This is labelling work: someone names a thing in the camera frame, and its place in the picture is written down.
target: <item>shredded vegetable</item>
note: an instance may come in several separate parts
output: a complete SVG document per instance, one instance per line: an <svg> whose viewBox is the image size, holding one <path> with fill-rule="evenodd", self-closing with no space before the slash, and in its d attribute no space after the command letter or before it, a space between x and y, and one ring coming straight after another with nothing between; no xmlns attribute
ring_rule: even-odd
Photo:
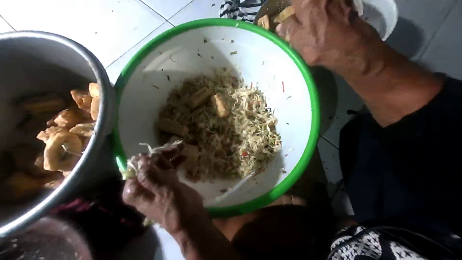
<svg viewBox="0 0 462 260"><path fill-rule="evenodd" d="M224 69L215 77L187 80L171 91L160 113L161 118L187 126L184 141L199 148L197 170L189 176L193 180L245 178L261 172L281 148L277 119L267 108L262 92L229 74ZM204 87L224 96L229 116L219 117L210 101L194 109L187 105L191 96Z"/></svg>

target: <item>black shirt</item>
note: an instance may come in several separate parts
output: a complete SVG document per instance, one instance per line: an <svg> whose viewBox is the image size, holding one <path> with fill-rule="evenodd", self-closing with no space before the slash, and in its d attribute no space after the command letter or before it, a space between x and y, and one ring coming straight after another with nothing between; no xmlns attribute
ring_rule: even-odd
<svg viewBox="0 0 462 260"><path fill-rule="evenodd" d="M360 115L340 132L340 164L356 220L449 246L462 237L462 81L448 78L426 106L382 128Z"/></svg>

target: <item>person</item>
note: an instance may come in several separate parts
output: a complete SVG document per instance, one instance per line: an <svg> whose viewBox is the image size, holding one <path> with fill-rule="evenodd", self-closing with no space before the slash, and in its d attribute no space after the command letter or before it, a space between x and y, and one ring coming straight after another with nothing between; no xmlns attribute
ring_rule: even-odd
<svg viewBox="0 0 462 260"><path fill-rule="evenodd" d="M344 221L334 236L333 222L315 210L292 205L273 214L268 207L225 236L174 168L159 168L159 158L141 156L123 199L164 227L186 259L461 257L462 82L398 54L351 2L293 0L295 14L276 32L307 64L341 75L370 111L340 132L341 169L355 221ZM270 220L263 219L268 215ZM292 247L282 246L286 242Z"/></svg>

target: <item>patterned sleeve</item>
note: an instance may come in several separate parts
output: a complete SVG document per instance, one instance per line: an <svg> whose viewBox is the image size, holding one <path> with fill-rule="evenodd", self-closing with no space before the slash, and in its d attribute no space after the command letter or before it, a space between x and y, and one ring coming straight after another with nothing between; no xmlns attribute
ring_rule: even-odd
<svg viewBox="0 0 462 260"><path fill-rule="evenodd" d="M266 0L226 0L220 6L220 17L253 23Z"/></svg>
<svg viewBox="0 0 462 260"><path fill-rule="evenodd" d="M379 232L361 226L340 230L331 245L329 260L426 260Z"/></svg>

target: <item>green bowl rim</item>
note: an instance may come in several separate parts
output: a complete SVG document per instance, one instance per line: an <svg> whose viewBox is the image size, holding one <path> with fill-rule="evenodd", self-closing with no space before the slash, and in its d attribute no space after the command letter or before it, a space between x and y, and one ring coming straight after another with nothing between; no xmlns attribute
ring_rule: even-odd
<svg viewBox="0 0 462 260"><path fill-rule="evenodd" d="M231 19L212 18L195 20L182 25L178 25L158 35L157 37L149 41L146 45L144 45L135 54L135 56L133 56L133 58L126 64L114 85L117 94L117 104L120 104L123 89L128 80L130 79L131 75L149 53L151 53L156 47L158 47L162 43L185 31L207 26L228 26L241 28L257 33L265 37L266 39L270 40L277 46L279 46L294 61L294 63L297 65L298 69L302 73L303 78L305 79L306 85L308 87L311 100L310 136L300 160L298 161L294 169L288 174L288 176L272 190L251 201L227 207L207 208L212 217L231 217L248 213L270 204L271 202L275 201L277 198L282 196L290 187L292 187L295 184L295 182L300 178L300 176L302 176L303 172L308 166L308 163L310 162L311 157L314 154L317 145L317 140L319 137L319 99L315 83L313 81L307 64L303 61L302 57L297 53L297 51L295 51L289 44L287 44L285 41L279 38L276 34L247 22L235 21ZM118 120L112 135L112 146L119 169L126 169L127 157L125 156L125 152L123 150L122 143L119 137Z"/></svg>

